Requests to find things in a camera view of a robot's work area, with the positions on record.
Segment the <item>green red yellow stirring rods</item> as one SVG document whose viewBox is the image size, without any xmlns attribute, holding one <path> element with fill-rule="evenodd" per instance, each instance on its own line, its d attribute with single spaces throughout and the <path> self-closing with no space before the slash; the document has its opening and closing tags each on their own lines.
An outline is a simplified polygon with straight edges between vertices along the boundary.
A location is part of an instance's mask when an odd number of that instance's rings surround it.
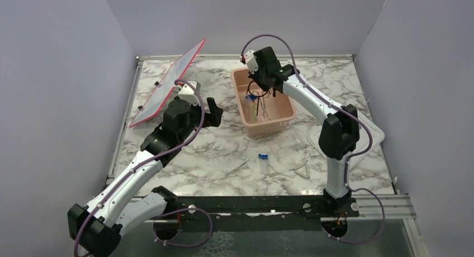
<svg viewBox="0 0 474 257">
<path fill-rule="evenodd" d="M 257 123 L 258 122 L 258 114 L 257 114 L 257 109 L 255 107 L 255 102 L 252 102 L 252 123 Z"/>
</svg>

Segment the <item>metal crucible tongs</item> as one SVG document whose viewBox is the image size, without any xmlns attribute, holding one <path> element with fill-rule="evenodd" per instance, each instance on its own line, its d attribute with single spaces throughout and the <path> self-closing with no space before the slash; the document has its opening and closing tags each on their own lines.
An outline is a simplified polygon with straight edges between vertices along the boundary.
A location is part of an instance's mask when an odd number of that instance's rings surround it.
<svg viewBox="0 0 474 257">
<path fill-rule="evenodd" d="M 262 120 L 269 121 L 270 117 L 269 117 L 269 114 L 268 114 L 267 109 L 266 109 L 265 98 L 266 97 L 260 97 L 259 104 L 260 104 L 261 110 L 262 110 Z"/>
</svg>

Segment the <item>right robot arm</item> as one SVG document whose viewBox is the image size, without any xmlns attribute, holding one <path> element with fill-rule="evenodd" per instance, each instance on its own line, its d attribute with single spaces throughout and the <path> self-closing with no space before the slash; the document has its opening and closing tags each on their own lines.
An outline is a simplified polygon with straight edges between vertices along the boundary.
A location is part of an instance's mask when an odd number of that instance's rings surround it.
<svg viewBox="0 0 474 257">
<path fill-rule="evenodd" d="M 349 156 L 360 139 L 357 109 L 351 104 L 343 106 L 315 89 L 295 65 L 282 65 L 270 46 L 245 52 L 241 62 L 264 91 L 271 89 L 292 98 L 321 124 L 318 144 L 328 162 L 323 210 L 329 216 L 338 215 L 350 199 Z"/>
</svg>

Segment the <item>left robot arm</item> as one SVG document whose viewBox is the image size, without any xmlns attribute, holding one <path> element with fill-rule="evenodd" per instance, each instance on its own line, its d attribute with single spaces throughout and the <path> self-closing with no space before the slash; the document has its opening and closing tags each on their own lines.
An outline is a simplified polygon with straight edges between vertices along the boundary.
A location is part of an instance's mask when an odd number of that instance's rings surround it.
<svg viewBox="0 0 474 257">
<path fill-rule="evenodd" d="M 151 193 L 132 203 L 137 192 L 158 174 L 205 127 L 220 126 L 223 109 L 207 98 L 209 112 L 203 103 L 192 105 L 176 98 L 164 110 L 163 120 L 142 143 L 125 170 L 97 197 L 86 205 L 73 205 L 68 213 L 73 254 L 84 249 L 86 255 L 110 256 L 122 237 L 146 220 L 171 217 L 176 210 L 172 199 Z"/>
</svg>

